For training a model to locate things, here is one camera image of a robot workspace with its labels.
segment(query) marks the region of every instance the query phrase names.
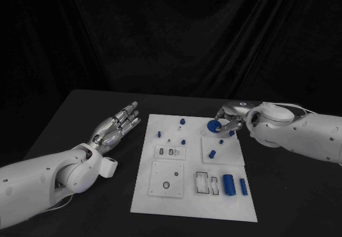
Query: robotic arm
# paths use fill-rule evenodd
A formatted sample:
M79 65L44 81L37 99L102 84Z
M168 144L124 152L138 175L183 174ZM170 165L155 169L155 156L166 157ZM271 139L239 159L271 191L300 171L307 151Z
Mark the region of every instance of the robotic arm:
M268 147L284 147L288 151L314 159L342 163L342 117L314 112L295 116L281 106L297 105L264 102L259 106L248 102L228 102L220 107L215 121L223 116L228 124L216 132L236 131L245 123L249 136Z
M66 196L83 192L98 175L112 177L116 161L102 155L140 122L135 107L132 102L103 120L86 144L0 168L0 229L44 212Z

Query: black tabletop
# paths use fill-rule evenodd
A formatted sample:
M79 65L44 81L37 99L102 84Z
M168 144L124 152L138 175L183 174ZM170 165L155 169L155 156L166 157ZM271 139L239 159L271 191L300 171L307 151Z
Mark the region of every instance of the black tabletop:
M129 213L148 114L213 117L228 100L75 90L24 159L62 152L86 142L98 123L132 101L138 102L141 122L106 153L118 161L112 178L99 176L63 208L5 228L0 235L340 235L342 167L282 148L262 146L245 127L238 131L238 139L258 223Z

